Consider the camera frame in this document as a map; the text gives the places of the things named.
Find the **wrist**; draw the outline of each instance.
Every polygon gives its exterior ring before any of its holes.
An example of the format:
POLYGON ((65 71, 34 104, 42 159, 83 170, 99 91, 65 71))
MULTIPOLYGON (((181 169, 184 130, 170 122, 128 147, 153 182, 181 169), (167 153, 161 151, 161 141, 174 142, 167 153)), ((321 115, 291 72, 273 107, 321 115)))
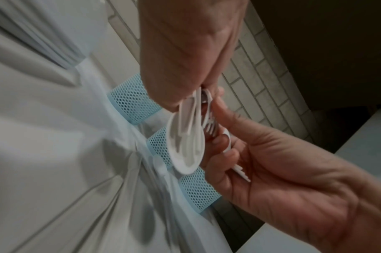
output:
POLYGON ((345 233, 332 252, 381 252, 381 182, 363 173, 363 186, 354 189, 358 206, 345 233))

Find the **person's hand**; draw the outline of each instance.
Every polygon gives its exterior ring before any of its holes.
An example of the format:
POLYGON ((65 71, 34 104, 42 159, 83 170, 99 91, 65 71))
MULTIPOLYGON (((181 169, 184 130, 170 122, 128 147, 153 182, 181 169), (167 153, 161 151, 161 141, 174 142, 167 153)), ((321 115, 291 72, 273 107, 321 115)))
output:
POLYGON ((212 107, 234 135, 226 153, 225 135, 208 140, 202 163, 224 198, 322 251, 367 251, 380 238, 381 183, 306 141, 239 117, 221 99, 212 107), (230 170, 235 164, 251 183, 230 170))
POLYGON ((240 32, 247 0, 139 0, 140 73, 149 96, 170 111, 217 80, 240 32))

